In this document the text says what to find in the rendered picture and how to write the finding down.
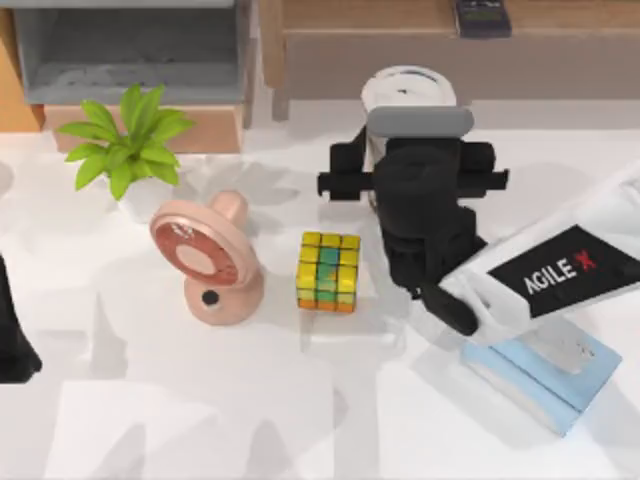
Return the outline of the white cup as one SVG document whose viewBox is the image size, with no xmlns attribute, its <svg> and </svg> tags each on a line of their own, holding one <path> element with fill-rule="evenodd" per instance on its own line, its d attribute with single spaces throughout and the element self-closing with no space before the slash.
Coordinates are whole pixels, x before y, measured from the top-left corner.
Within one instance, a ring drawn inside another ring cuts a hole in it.
<svg viewBox="0 0 640 480">
<path fill-rule="evenodd" d="M 396 65 L 376 72 L 364 84 L 361 101 L 368 113 L 381 106 L 457 106 L 451 82 L 439 72 L 416 65 Z M 392 140 L 431 141 L 452 138 L 382 138 L 367 130 L 367 149 L 363 170 L 372 172 L 387 155 Z"/>
</svg>

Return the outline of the pale grey rounded box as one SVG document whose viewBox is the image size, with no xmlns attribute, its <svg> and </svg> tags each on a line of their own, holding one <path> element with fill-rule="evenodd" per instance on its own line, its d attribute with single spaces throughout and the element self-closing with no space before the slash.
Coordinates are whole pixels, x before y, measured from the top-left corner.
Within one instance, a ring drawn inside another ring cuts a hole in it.
<svg viewBox="0 0 640 480">
<path fill-rule="evenodd" d="M 368 113 L 366 125 L 382 138 L 461 138 L 474 127 L 474 116 L 457 106 L 381 106 Z"/>
</svg>

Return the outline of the wooden open shelf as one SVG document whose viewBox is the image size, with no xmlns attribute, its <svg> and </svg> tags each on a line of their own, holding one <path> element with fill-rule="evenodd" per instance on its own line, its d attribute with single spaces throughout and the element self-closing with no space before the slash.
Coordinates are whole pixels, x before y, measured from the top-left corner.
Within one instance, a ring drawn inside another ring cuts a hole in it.
<svg viewBox="0 0 640 480">
<path fill-rule="evenodd" d="M 377 70 L 421 65 L 466 103 L 640 101 L 640 0 L 503 0 L 510 38 L 464 39 L 454 0 L 256 0 L 272 115 L 354 99 Z"/>
</svg>

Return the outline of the yellow and green puzzle cube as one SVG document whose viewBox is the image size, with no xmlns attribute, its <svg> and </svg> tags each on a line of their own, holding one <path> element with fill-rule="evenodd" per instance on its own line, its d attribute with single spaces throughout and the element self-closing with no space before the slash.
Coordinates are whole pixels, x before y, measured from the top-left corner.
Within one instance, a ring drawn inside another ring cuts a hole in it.
<svg viewBox="0 0 640 480">
<path fill-rule="evenodd" d="M 306 231 L 296 272 L 300 309 L 349 314 L 356 309 L 361 238 Z"/>
</svg>

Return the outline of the black calculator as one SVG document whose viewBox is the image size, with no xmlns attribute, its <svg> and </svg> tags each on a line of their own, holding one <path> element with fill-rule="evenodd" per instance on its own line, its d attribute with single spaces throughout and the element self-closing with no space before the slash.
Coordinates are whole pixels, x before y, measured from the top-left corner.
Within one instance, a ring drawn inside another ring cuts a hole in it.
<svg viewBox="0 0 640 480">
<path fill-rule="evenodd" d="M 464 39 L 502 39 L 512 35 L 503 0 L 454 0 L 456 28 Z"/>
</svg>

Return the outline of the wooden cupboard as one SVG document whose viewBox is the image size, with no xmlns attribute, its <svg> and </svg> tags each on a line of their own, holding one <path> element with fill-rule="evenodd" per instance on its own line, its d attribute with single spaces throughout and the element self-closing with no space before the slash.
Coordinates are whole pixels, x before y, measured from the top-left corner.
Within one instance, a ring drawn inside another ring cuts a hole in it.
<svg viewBox="0 0 640 480">
<path fill-rule="evenodd" d="M 246 47 L 245 97 L 235 104 L 172 105 L 195 122 L 187 132 L 173 138 L 169 146 L 177 153 L 236 153 L 241 149 L 244 130 L 251 114 L 255 43 L 249 35 Z M 0 131 L 41 131 L 54 133 L 60 151 L 78 144 L 73 136 L 55 129 L 66 122 L 82 120 L 81 102 L 72 105 L 30 104 L 24 92 L 22 70 L 14 16 L 11 9 L 0 6 Z M 116 112 L 119 102 L 105 105 Z"/>
</svg>

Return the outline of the pink desk fan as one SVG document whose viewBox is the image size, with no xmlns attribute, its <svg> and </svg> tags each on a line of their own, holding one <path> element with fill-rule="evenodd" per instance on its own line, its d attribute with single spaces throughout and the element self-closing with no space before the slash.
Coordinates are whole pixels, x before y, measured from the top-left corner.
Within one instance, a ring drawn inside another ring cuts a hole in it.
<svg viewBox="0 0 640 480">
<path fill-rule="evenodd" d="M 221 191 L 208 204 L 164 203 L 150 233 L 162 256 L 185 275 L 191 313 L 213 326 L 238 324 L 264 296 L 261 264 L 244 231 L 248 202 L 237 191 Z"/>
</svg>

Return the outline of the green plant in white pot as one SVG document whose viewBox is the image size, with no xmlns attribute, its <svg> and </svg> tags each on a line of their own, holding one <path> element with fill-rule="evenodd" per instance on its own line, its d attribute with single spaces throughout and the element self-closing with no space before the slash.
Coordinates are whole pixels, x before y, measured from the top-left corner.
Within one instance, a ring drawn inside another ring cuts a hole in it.
<svg viewBox="0 0 640 480">
<path fill-rule="evenodd" d="M 65 157 L 79 165 L 75 189 L 104 180 L 116 204 L 139 223 L 149 222 L 179 185 L 181 163 L 168 142 L 195 126 L 184 111 L 162 105 L 165 90 L 164 85 L 148 91 L 138 83 L 128 87 L 119 103 L 122 127 L 104 104 L 89 99 L 81 102 L 83 120 L 55 129 L 82 140 Z"/>
</svg>

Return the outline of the light blue book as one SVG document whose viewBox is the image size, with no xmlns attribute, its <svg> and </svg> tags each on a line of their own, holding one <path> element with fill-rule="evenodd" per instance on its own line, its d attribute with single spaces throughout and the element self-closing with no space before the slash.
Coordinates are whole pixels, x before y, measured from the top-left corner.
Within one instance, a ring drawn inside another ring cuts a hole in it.
<svg viewBox="0 0 640 480">
<path fill-rule="evenodd" d="M 548 429 L 564 436 L 610 380 L 622 357 L 558 317 L 493 345 L 467 343 L 461 360 Z"/>
</svg>

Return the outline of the grey cabinet with dark inside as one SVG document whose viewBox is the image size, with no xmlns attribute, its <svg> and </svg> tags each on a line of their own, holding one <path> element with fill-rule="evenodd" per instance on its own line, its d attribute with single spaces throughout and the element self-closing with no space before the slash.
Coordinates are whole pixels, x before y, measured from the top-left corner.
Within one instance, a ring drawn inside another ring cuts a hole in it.
<svg viewBox="0 0 640 480">
<path fill-rule="evenodd" d="M 245 97 L 250 0 L 0 0 L 30 104 L 115 105 L 130 86 L 172 105 Z"/>
</svg>

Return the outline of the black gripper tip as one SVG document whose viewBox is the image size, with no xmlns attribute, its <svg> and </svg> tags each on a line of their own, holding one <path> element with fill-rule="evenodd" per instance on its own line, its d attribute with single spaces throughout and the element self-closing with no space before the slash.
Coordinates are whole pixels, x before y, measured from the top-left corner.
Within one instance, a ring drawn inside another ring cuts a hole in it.
<svg viewBox="0 0 640 480">
<path fill-rule="evenodd" d="M 5 260 L 0 254 L 0 384 L 26 383 L 42 366 L 18 320 Z"/>
</svg>

